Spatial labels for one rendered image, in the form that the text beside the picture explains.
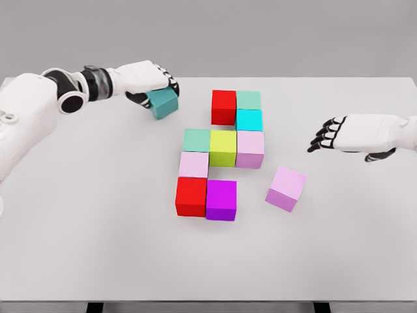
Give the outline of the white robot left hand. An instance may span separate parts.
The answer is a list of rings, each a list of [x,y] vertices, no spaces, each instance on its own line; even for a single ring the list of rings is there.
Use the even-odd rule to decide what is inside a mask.
[[[171,88],[177,96],[180,94],[178,81],[167,69],[150,60],[122,65],[109,70],[109,75],[113,96],[125,94],[129,100],[146,109],[151,108],[148,92]]]

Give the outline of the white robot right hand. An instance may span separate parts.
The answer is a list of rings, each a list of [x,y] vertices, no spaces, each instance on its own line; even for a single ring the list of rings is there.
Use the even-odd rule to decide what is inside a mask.
[[[399,117],[385,114],[349,114],[327,120],[310,141],[308,152],[334,149],[344,153],[365,153],[366,162],[384,160],[397,148],[390,131]]]

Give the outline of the teal cube block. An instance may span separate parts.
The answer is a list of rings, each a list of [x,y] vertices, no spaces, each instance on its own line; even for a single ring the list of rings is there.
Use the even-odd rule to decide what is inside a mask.
[[[176,92],[170,87],[145,93],[155,119],[161,120],[179,109]]]

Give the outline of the mint green cube block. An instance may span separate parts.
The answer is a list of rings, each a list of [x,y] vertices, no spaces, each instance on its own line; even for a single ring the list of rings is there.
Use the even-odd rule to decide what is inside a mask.
[[[186,128],[182,150],[186,152],[208,153],[210,150],[210,130]]]
[[[260,91],[237,91],[238,110],[260,110],[261,92]]]

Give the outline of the red cube block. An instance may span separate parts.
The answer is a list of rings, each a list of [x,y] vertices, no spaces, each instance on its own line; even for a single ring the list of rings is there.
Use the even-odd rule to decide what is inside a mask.
[[[228,90],[213,90],[211,103],[211,124],[235,124],[237,112],[237,92]]]
[[[179,216],[206,216],[207,179],[179,177],[175,207]]]

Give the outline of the pale pink cube block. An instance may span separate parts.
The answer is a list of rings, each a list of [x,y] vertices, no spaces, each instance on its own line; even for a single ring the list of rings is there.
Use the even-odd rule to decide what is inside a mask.
[[[237,168],[258,169],[262,166],[265,155],[264,132],[237,131]]]
[[[266,194],[265,201],[291,212],[297,204],[307,176],[280,165]]]
[[[207,178],[209,154],[183,151],[180,156],[179,177]]]

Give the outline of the yellow-green cube block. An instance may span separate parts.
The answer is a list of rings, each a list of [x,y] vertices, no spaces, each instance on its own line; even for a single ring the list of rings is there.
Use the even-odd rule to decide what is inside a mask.
[[[209,166],[235,167],[237,157],[237,132],[234,130],[211,130]]]

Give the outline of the cyan cube block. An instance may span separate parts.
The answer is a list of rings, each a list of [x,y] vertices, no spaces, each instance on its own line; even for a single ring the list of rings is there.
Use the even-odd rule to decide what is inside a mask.
[[[236,130],[263,131],[263,114],[261,110],[238,109],[235,121]]]

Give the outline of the magenta cube block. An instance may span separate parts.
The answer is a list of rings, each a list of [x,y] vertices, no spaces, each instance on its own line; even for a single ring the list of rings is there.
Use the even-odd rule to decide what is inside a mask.
[[[206,219],[234,221],[237,213],[237,182],[207,181]]]

